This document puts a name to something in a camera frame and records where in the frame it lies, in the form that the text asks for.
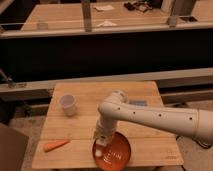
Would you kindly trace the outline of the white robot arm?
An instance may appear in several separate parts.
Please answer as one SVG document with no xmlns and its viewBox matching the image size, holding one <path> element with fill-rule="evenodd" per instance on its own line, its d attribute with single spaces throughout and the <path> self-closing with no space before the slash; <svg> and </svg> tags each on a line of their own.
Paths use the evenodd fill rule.
<svg viewBox="0 0 213 171">
<path fill-rule="evenodd" d="M 200 109 L 149 107 L 127 102 L 121 90 L 113 91 L 99 105 L 94 137 L 112 141 L 118 121 L 132 122 L 213 145 L 213 112 Z"/>
</svg>

